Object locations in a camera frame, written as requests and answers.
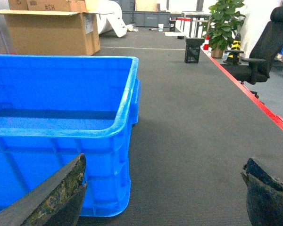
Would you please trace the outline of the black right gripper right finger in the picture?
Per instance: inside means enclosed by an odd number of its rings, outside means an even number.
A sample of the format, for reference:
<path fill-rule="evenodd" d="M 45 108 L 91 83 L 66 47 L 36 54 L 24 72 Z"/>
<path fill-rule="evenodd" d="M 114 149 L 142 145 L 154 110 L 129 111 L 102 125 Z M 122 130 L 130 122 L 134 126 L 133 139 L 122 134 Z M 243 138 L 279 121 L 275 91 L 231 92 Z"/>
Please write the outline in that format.
<path fill-rule="evenodd" d="M 241 172 L 246 208 L 253 226 L 283 226 L 283 164 L 249 158 Z"/>

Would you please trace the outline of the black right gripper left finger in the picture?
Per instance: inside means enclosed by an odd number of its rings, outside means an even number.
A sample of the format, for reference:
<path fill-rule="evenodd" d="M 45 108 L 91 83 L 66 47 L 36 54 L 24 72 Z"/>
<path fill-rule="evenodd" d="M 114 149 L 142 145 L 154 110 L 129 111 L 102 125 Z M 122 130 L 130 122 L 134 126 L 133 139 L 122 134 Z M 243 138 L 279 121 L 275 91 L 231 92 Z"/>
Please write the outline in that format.
<path fill-rule="evenodd" d="M 87 182 L 84 154 L 0 211 L 0 226 L 75 226 L 82 210 Z"/>

